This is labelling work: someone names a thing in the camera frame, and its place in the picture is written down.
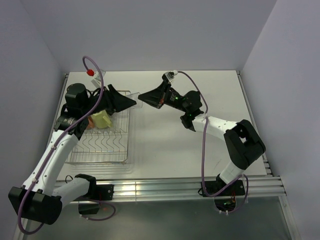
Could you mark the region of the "clear round glass cup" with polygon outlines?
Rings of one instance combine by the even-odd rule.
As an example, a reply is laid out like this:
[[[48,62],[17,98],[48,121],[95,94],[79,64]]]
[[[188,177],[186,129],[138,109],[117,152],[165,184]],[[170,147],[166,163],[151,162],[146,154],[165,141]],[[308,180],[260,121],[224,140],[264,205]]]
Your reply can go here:
[[[126,133],[129,128],[130,110],[126,109],[121,112],[116,112],[111,116],[111,129],[115,132]]]

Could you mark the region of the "small clear glass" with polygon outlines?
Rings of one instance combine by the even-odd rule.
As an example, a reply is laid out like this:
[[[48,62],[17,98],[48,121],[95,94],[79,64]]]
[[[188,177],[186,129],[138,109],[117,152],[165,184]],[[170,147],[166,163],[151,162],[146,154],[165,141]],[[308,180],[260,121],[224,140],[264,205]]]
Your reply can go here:
[[[140,95],[139,92],[131,93],[127,95],[127,97],[136,102],[135,105],[131,106],[131,109],[141,109],[143,107],[143,102],[139,100],[138,96]]]

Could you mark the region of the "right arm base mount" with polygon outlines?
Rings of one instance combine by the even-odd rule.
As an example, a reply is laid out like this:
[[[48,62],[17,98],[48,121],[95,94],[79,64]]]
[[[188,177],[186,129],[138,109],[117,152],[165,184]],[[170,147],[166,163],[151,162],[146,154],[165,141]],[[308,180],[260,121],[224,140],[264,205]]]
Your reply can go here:
[[[205,189],[209,195],[214,197],[226,197],[214,200],[218,211],[224,213],[234,212],[241,208],[247,201],[249,193],[249,182],[236,180],[232,184],[225,184],[221,180],[205,181]]]

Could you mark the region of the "pale yellow mug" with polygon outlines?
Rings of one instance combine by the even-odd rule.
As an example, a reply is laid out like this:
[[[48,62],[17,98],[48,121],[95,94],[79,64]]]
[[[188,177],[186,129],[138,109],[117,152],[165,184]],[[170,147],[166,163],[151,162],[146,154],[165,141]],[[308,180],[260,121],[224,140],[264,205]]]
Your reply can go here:
[[[105,110],[92,114],[91,118],[94,126],[98,129],[105,129],[113,126],[111,117]]]

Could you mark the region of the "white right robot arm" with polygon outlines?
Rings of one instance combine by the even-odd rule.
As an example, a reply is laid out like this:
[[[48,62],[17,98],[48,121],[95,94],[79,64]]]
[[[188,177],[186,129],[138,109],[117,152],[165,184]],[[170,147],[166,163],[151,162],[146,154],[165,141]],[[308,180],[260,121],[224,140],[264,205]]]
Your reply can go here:
[[[229,194],[239,176],[266,151],[266,146],[252,123],[246,119],[229,121],[209,116],[201,107],[208,107],[200,89],[179,94],[172,83],[177,71],[168,71],[162,75],[162,83],[153,90],[142,93],[138,99],[160,109],[167,105],[184,114],[180,117],[183,126],[193,132],[200,132],[202,147],[206,147],[206,136],[211,135],[225,142],[230,161],[218,175],[217,191],[222,195]]]

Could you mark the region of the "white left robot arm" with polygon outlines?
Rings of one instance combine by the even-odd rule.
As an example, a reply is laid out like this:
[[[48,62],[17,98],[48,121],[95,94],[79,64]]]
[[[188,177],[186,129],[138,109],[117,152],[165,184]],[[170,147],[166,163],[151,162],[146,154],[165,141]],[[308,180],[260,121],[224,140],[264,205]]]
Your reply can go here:
[[[101,111],[112,115],[136,105],[135,100],[122,95],[111,84],[94,91],[82,83],[71,84],[64,97],[65,104],[39,163],[21,187],[12,187],[8,193],[19,220],[52,225],[65,205],[78,198],[95,198],[98,188],[93,176],[77,174],[59,188],[55,188],[56,180],[89,125],[90,115]]]

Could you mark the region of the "pink mug white interior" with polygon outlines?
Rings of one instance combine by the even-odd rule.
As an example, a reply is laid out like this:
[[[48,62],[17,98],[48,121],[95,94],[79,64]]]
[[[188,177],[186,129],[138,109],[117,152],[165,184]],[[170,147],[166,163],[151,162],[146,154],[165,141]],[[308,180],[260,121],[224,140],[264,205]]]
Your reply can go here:
[[[92,118],[89,116],[88,117],[88,126],[87,129],[93,129],[95,127],[94,122],[92,120]]]

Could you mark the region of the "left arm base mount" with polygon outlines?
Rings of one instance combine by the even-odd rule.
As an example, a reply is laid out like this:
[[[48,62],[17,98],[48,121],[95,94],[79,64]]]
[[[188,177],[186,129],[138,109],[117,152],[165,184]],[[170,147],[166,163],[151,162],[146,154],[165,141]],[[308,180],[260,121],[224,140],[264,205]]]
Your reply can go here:
[[[92,221],[103,221],[110,219],[116,214],[116,207],[109,201],[113,199],[114,185],[113,184],[98,184],[91,197],[78,197],[75,201],[89,201],[90,203],[79,203],[78,212],[82,217],[87,218],[88,215],[96,215],[99,210],[112,209],[111,215],[102,219],[93,219]]]

